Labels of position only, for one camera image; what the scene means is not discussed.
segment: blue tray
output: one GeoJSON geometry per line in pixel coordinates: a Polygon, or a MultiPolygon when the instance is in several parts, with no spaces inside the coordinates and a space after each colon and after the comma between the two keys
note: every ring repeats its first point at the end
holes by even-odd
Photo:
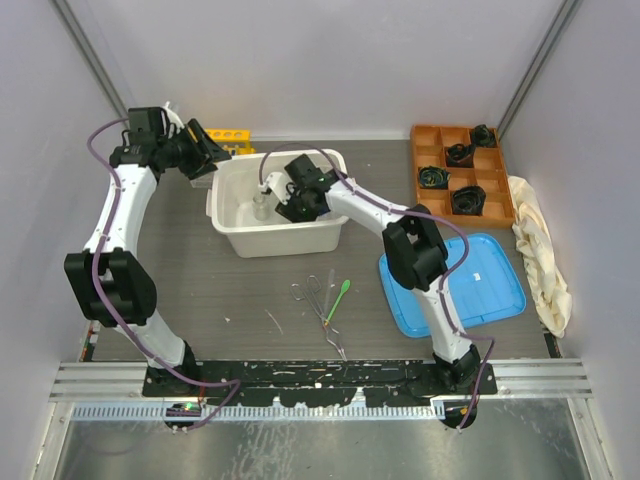
{"type": "MultiPolygon", "coordinates": [[[[462,325],[475,327],[522,313],[527,300],[500,244],[484,233],[469,235],[469,243],[469,256],[449,277],[451,296],[462,325]]],[[[464,243],[456,237],[445,245],[450,267],[462,256],[464,243]]],[[[380,257],[379,267],[382,286],[400,331],[412,338],[428,337],[431,332],[417,300],[393,279],[386,255],[380,257]]]]}

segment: metal frame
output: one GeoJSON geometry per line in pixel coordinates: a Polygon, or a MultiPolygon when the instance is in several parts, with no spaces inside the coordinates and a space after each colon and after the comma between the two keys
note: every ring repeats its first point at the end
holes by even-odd
{"type": "Polygon", "coordinates": [[[91,73],[95,77],[98,85],[102,89],[105,97],[111,104],[111,107],[115,110],[118,118],[124,118],[127,116],[127,106],[120,96],[118,89],[114,85],[111,77],[107,73],[103,62],[95,51],[93,44],[89,40],[89,37],[85,33],[84,29],[78,22],[76,15],[73,13],[73,9],[69,5],[67,0],[49,0],[54,10],[60,17],[64,27],[71,36],[71,39],[78,47],[80,55],[87,62],[91,73]]]}
{"type": "MultiPolygon", "coordinates": [[[[613,478],[594,421],[593,392],[579,359],[520,359],[491,362],[498,393],[484,395],[482,401],[566,398],[578,440],[592,478],[613,478]]],[[[164,420],[167,404],[195,401],[193,397],[145,398],[142,387],[147,370],[144,362],[63,363],[54,382],[49,423],[36,467],[34,480],[53,479],[71,420],[158,421],[164,420]]],[[[271,407],[226,407],[221,421],[353,421],[425,420],[442,418],[444,403],[468,396],[438,396],[430,407],[370,409],[364,396],[356,394],[343,408],[285,408],[275,401],[271,407]]],[[[207,407],[203,415],[210,413],[207,407]]]]}
{"type": "Polygon", "coordinates": [[[582,0],[564,0],[558,9],[558,12],[542,39],[536,54],[533,56],[533,60],[527,69],[527,73],[522,77],[520,85],[518,85],[511,102],[509,102],[507,110],[502,116],[502,120],[500,120],[500,123],[498,124],[498,135],[500,137],[504,137],[504,134],[511,126],[511,122],[513,122],[513,119],[520,110],[520,107],[529,94],[531,87],[537,80],[542,68],[546,65],[549,60],[549,56],[560,41],[560,37],[569,26],[569,23],[575,16],[581,4],[582,0]]]}

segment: forceps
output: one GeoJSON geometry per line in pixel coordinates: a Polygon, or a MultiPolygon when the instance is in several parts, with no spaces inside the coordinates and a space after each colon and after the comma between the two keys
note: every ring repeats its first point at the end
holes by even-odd
{"type": "Polygon", "coordinates": [[[299,283],[294,283],[291,285],[290,290],[291,295],[295,300],[306,300],[307,302],[309,302],[309,305],[311,305],[311,308],[313,308],[313,311],[322,323],[322,328],[324,329],[327,342],[333,345],[333,347],[340,354],[340,358],[346,361],[347,356],[344,353],[344,347],[342,346],[342,342],[340,341],[340,332],[329,324],[325,313],[322,311],[320,302],[316,297],[316,293],[322,290],[322,285],[320,285],[318,277],[316,277],[315,275],[309,275],[307,277],[306,289],[303,288],[299,283]]]}

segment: black joint housing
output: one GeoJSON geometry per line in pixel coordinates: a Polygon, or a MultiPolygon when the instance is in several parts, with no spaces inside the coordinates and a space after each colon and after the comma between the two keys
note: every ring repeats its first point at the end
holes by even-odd
{"type": "Polygon", "coordinates": [[[441,359],[435,353],[433,358],[436,365],[440,367],[438,369],[440,380],[451,391],[471,385],[480,368],[480,354],[474,344],[471,344],[469,351],[453,363],[441,359]]]}
{"type": "MultiPolygon", "coordinates": [[[[431,213],[423,205],[409,211],[431,213]]],[[[405,215],[387,225],[382,241],[391,275],[407,290],[419,288],[427,292],[429,285],[447,271],[449,252],[432,220],[405,215]]]]}
{"type": "MultiPolygon", "coordinates": [[[[173,367],[173,369],[191,380],[201,380],[202,369],[196,363],[196,357],[187,342],[184,342],[182,363],[173,367]]],[[[147,378],[151,379],[152,383],[163,386],[168,394],[188,394],[200,388],[196,385],[185,383],[164,368],[147,367],[147,378]]]]}
{"type": "MultiPolygon", "coordinates": [[[[64,260],[73,293],[78,300],[83,315],[88,320],[98,320],[104,327],[113,328],[118,324],[107,310],[93,286],[91,262],[93,253],[70,253],[64,260]]],[[[151,277],[131,252],[115,249],[100,254],[98,274],[103,276],[100,284],[109,301],[128,324],[146,325],[147,318],[156,309],[158,295],[151,277]]]]}
{"type": "Polygon", "coordinates": [[[324,173],[305,154],[289,162],[284,169],[294,191],[286,205],[278,204],[276,212],[293,223],[313,222],[329,212],[325,194],[338,181],[334,170],[324,173]]]}
{"type": "Polygon", "coordinates": [[[129,109],[129,129],[123,132],[123,145],[113,150],[109,164],[114,168],[123,164],[149,167],[156,180],[166,169],[177,167],[194,180],[215,171],[216,162],[230,158],[196,119],[177,131],[163,108],[145,107],[129,109]]]}

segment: cable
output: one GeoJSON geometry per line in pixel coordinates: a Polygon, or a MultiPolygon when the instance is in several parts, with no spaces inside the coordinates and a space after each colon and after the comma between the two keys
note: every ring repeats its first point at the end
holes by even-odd
{"type": "Polygon", "coordinates": [[[296,184],[293,182],[289,182],[285,185],[285,188],[287,189],[287,193],[289,195],[295,195],[296,193],[296,184]]]}
{"type": "Polygon", "coordinates": [[[98,241],[98,245],[96,246],[96,251],[93,254],[93,260],[91,262],[91,279],[93,281],[93,286],[96,289],[96,293],[98,294],[98,297],[106,307],[107,311],[111,314],[113,319],[116,321],[118,326],[122,328],[122,331],[129,337],[129,339],[133,342],[133,344],[136,347],[138,347],[138,349],[144,355],[150,358],[152,361],[155,361],[156,363],[160,364],[165,370],[167,370],[171,375],[173,375],[177,379],[182,380],[183,382],[188,383],[190,385],[195,385],[198,387],[209,387],[209,388],[230,387],[233,385],[233,388],[231,389],[229,394],[224,398],[224,400],[222,400],[222,402],[220,402],[220,404],[213,410],[213,412],[210,415],[203,418],[199,422],[194,423],[190,427],[187,427],[187,430],[195,430],[196,428],[200,428],[203,425],[206,425],[211,418],[213,418],[215,415],[218,414],[218,412],[222,409],[222,407],[224,407],[227,403],[231,401],[233,396],[236,394],[236,392],[240,388],[240,380],[234,379],[234,380],[229,380],[228,382],[212,382],[212,383],[201,382],[199,380],[193,380],[191,378],[188,378],[183,374],[181,374],[180,372],[178,372],[177,370],[175,370],[171,365],[169,365],[162,358],[158,357],[156,354],[154,354],[152,351],[150,351],[147,347],[145,347],[142,344],[142,342],[140,341],[136,333],[133,330],[131,330],[131,328],[129,328],[129,325],[127,325],[127,322],[124,321],[120,313],[118,313],[118,310],[113,306],[113,303],[111,303],[111,301],[109,300],[109,297],[107,297],[107,295],[104,292],[104,289],[102,288],[102,285],[100,284],[100,276],[98,274],[98,261],[100,259],[100,254],[102,253],[102,250],[104,248],[104,244],[107,238],[109,237],[109,232],[111,231],[111,225],[113,224],[113,219],[115,218],[116,211],[118,210],[118,204],[120,203],[120,195],[122,191],[122,182],[120,181],[118,172],[116,172],[116,170],[111,165],[109,165],[109,162],[107,162],[93,147],[93,141],[98,135],[100,135],[109,127],[112,127],[113,125],[117,125],[118,123],[124,122],[126,120],[127,120],[126,118],[119,118],[118,120],[113,120],[109,123],[106,123],[102,127],[98,128],[91,135],[89,135],[89,138],[87,139],[87,149],[89,150],[91,155],[93,155],[96,158],[96,160],[98,160],[102,164],[102,166],[104,166],[107,169],[107,171],[109,172],[109,175],[111,175],[111,177],[113,178],[113,182],[115,183],[115,186],[116,186],[115,194],[113,197],[113,203],[111,204],[111,208],[109,209],[109,214],[107,215],[107,221],[104,224],[102,235],[100,235],[100,240],[98,241]]]}
{"type": "Polygon", "coordinates": [[[378,202],[375,198],[370,197],[369,195],[367,195],[366,193],[361,192],[360,190],[358,190],[355,186],[351,185],[348,181],[347,178],[345,177],[344,173],[342,173],[337,165],[335,164],[335,162],[333,161],[333,159],[331,158],[331,156],[329,156],[329,154],[327,152],[325,152],[323,149],[318,148],[318,147],[314,147],[313,145],[309,145],[306,143],[297,143],[297,142],[292,142],[292,143],[284,143],[282,145],[278,145],[277,147],[273,148],[272,150],[270,150],[269,152],[265,153],[264,157],[262,157],[262,160],[260,162],[260,168],[258,169],[258,180],[260,182],[260,185],[262,185],[264,182],[262,180],[262,172],[263,172],[263,168],[264,168],[264,164],[267,161],[267,158],[269,158],[269,156],[272,153],[275,153],[277,151],[279,151],[280,149],[284,148],[284,147],[289,147],[289,146],[293,146],[293,145],[299,145],[299,146],[304,146],[307,149],[310,150],[315,150],[317,152],[319,152],[324,158],[326,158],[329,161],[329,164],[331,165],[331,167],[335,170],[336,175],[338,176],[338,179],[343,183],[343,185],[345,185],[354,195],[362,198],[363,200],[369,202],[371,205],[378,207],[382,210],[385,211],[389,211],[390,213],[396,214],[396,215],[409,215],[411,217],[421,217],[421,218],[426,218],[427,220],[431,220],[433,222],[438,222],[441,223],[443,225],[446,225],[447,227],[449,227],[451,230],[453,230],[454,232],[456,232],[458,235],[460,235],[460,238],[462,238],[462,242],[464,243],[464,252],[462,252],[462,257],[460,257],[460,260],[458,260],[455,264],[453,264],[453,266],[451,268],[449,268],[446,272],[444,272],[444,274],[442,275],[442,277],[440,278],[440,282],[438,284],[438,294],[440,296],[440,302],[442,303],[442,308],[444,310],[444,315],[447,319],[447,323],[449,324],[449,327],[451,328],[451,330],[453,330],[454,334],[460,335],[462,338],[466,338],[467,340],[470,340],[472,342],[491,342],[489,345],[489,349],[487,350],[486,355],[484,356],[484,358],[482,359],[482,362],[480,363],[480,369],[478,370],[478,377],[476,378],[476,382],[475,382],[475,386],[473,388],[473,394],[471,395],[471,402],[469,403],[469,408],[467,408],[467,413],[464,415],[464,417],[462,418],[462,421],[460,422],[460,424],[458,425],[458,429],[462,430],[462,428],[464,427],[464,425],[467,423],[467,419],[469,418],[469,415],[471,414],[471,410],[473,408],[473,406],[476,404],[476,399],[478,397],[478,390],[480,388],[480,379],[482,378],[482,373],[484,372],[484,369],[487,365],[487,362],[489,361],[489,357],[491,356],[491,352],[493,352],[493,347],[496,343],[495,338],[490,337],[490,336],[480,336],[480,335],[471,335],[468,334],[467,332],[461,332],[453,323],[453,320],[451,318],[451,312],[449,312],[449,308],[447,307],[447,302],[446,302],[446,298],[444,296],[444,283],[447,280],[447,278],[449,278],[449,276],[456,271],[456,269],[458,267],[460,267],[460,265],[462,265],[462,263],[467,259],[467,257],[469,256],[469,250],[470,250],[470,245],[469,245],[469,239],[467,238],[467,235],[464,233],[464,231],[462,231],[462,229],[460,227],[458,227],[457,225],[454,225],[453,223],[451,223],[450,221],[442,218],[442,217],[438,217],[436,215],[431,215],[428,213],[423,213],[423,212],[414,212],[411,210],[397,210],[395,208],[389,208],[388,205],[385,205],[381,202],[378,202]]]}
{"type": "Polygon", "coordinates": [[[421,167],[418,169],[420,188],[430,190],[446,190],[451,174],[440,167],[421,167]]]}

